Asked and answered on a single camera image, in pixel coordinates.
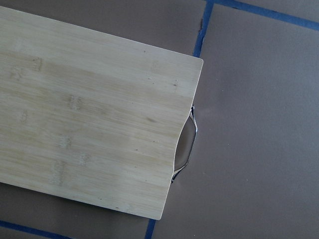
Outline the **wooden cutting board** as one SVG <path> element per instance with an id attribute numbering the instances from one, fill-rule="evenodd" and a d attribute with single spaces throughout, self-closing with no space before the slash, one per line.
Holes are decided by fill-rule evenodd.
<path id="1" fill-rule="evenodd" d="M 1 182 L 159 220 L 202 66 L 1 7 Z"/>

